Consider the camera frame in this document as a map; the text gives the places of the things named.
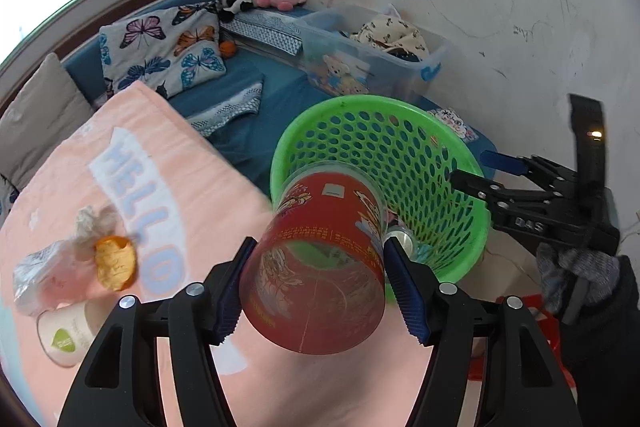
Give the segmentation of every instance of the plastic storage box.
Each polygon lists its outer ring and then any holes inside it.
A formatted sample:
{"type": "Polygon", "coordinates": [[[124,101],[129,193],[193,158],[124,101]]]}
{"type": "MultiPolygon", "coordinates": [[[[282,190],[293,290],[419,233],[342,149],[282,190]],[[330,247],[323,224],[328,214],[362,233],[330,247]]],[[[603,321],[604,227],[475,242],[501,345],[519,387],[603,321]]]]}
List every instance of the plastic storage box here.
{"type": "MultiPolygon", "coordinates": [[[[343,36],[357,33],[378,12],[360,6],[339,6],[311,13],[298,20],[303,66],[309,81],[326,92],[372,93],[415,103],[425,83],[440,71],[444,46],[420,62],[408,62],[343,36]]],[[[418,28],[427,41],[431,34],[418,28]]]]}

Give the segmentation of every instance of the gray glove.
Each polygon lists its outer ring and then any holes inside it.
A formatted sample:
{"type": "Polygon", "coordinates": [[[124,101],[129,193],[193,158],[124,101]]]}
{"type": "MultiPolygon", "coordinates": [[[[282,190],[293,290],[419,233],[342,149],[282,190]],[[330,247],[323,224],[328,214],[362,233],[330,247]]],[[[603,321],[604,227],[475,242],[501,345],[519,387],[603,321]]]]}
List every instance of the gray glove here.
{"type": "Polygon", "coordinates": [[[542,278],[545,308],[557,315],[566,302],[562,301],[568,284],[578,276],[587,279],[589,290],[584,304],[593,306],[609,298],[620,280],[620,261],[600,251],[571,250],[557,252],[546,243],[536,251],[538,270],[542,278]]]}

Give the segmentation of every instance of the green basket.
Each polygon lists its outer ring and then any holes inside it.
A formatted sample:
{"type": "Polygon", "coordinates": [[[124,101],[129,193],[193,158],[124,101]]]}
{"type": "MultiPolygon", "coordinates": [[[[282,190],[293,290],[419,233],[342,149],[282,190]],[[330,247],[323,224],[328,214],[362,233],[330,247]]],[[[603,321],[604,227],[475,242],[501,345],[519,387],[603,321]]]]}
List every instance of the green basket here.
{"type": "Polygon", "coordinates": [[[380,186],[389,208],[431,245],[426,264],[441,282],[457,282],[482,253],[489,230],[484,202],[452,191],[449,173],[482,176],[463,141],[435,117],[404,102],[370,94],[340,96],[299,115],[271,164],[271,199],[301,167],[349,163],[380,186]]]}

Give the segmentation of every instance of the red plastic cup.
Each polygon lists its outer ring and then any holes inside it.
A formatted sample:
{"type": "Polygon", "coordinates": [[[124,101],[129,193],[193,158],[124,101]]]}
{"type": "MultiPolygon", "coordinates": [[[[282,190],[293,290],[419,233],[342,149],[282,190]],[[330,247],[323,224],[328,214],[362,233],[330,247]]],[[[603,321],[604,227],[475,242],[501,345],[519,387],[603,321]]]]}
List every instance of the red plastic cup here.
{"type": "Polygon", "coordinates": [[[297,173],[240,278],[249,322],[299,353],[357,346],[385,310],[385,229],[385,201],[362,172],[319,162],[297,173]]]}

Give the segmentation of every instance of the green logo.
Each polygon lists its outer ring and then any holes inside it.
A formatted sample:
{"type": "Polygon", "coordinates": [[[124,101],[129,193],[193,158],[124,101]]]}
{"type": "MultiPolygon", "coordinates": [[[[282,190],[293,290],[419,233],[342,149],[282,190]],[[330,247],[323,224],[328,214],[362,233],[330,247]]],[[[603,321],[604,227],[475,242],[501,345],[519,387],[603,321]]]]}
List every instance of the green logo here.
{"type": "Polygon", "coordinates": [[[76,344],[69,336],[68,331],[60,328],[56,331],[56,334],[53,335],[53,342],[51,346],[58,348],[60,351],[64,351],[65,353],[72,353],[76,350],[76,344]]]}

